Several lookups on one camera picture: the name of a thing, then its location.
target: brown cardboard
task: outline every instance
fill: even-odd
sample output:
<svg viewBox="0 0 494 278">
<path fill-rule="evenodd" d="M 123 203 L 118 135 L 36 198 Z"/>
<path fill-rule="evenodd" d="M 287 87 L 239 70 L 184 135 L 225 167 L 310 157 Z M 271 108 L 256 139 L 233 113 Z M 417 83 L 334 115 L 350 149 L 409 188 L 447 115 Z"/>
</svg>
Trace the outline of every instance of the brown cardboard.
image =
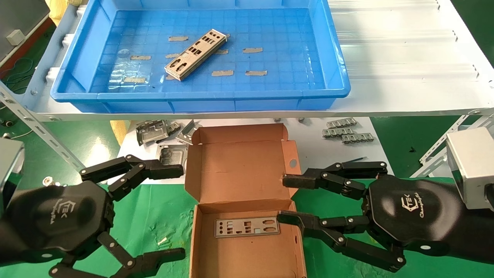
<svg viewBox="0 0 494 278">
<path fill-rule="evenodd" d="M 197 201 L 191 278 L 304 278 L 298 227 L 280 234 L 215 238 L 216 219 L 295 210 L 284 174 L 300 174 L 296 144 L 283 124 L 199 128 L 189 147 L 185 189 Z"/>
</svg>

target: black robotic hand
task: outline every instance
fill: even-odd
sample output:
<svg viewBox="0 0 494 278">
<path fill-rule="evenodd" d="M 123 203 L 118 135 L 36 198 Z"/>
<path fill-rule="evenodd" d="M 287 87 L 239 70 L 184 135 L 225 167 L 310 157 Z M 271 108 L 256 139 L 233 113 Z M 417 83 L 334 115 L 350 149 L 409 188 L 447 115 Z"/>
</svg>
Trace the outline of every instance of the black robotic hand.
<svg viewBox="0 0 494 278">
<path fill-rule="evenodd" d="M 377 180 L 369 188 L 351 180 L 366 178 Z M 303 236 L 318 238 L 348 257 L 391 272 L 405 265 L 403 250 L 494 264 L 494 212 L 468 210 L 454 184 L 402 180 L 387 175 L 384 162 L 352 162 L 286 175 L 283 185 L 364 200 L 361 216 L 278 213 L 280 223 L 297 225 Z M 366 231 L 385 249 L 345 236 Z"/>
<path fill-rule="evenodd" d="M 102 278 L 72 267 L 103 245 L 122 264 L 113 278 L 143 278 L 156 275 L 163 263 L 185 258 L 183 248 L 133 258 L 109 234 L 115 216 L 113 201 L 120 201 L 147 178 L 182 176 L 181 165 L 164 166 L 158 160 L 128 155 L 82 169 L 80 174 L 79 185 L 47 186 L 12 196 L 0 218 L 0 266 L 63 258 L 50 269 L 50 276 Z M 122 174 L 108 192 L 97 185 Z"/>
</svg>

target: blue tray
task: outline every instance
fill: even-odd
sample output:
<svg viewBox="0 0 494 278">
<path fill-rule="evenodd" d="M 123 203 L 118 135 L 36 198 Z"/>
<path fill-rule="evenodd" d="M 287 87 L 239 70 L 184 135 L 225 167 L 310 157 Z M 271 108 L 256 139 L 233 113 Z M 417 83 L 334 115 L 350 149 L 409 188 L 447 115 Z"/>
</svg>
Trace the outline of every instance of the blue tray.
<svg viewBox="0 0 494 278">
<path fill-rule="evenodd" d="M 167 80 L 166 56 L 212 28 L 229 35 L 221 47 L 228 54 L 212 55 L 182 82 Z M 263 51 L 243 53 L 249 47 Z M 51 96 L 82 112 L 195 113 L 323 110 L 349 92 L 326 0 L 91 0 Z"/>
</svg>

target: wall outlet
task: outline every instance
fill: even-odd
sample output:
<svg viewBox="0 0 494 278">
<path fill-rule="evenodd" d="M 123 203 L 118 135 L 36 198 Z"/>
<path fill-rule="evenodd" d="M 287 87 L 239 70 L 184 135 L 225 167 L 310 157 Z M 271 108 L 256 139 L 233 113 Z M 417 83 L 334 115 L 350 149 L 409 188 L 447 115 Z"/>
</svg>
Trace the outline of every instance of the wall outlet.
<svg viewBox="0 0 494 278">
<path fill-rule="evenodd" d="M 25 39 L 26 36 L 19 29 L 12 31 L 12 33 L 10 33 L 10 35 L 7 36 L 8 42 L 13 46 L 18 46 Z"/>
</svg>

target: box flap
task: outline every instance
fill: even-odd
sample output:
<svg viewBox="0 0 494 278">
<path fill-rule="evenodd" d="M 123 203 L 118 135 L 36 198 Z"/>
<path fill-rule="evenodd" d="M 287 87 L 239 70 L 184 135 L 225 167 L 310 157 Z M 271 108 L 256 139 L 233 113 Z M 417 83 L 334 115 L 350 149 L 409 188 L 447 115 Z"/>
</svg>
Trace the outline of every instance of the box flap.
<svg viewBox="0 0 494 278">
<path fill-rule="evenodd" d="M 199 203 L 288 200 L 285 173 L 300 174 L 283 124 L 202 127 L 192 136 L 185 189 Z"/>
</svg>

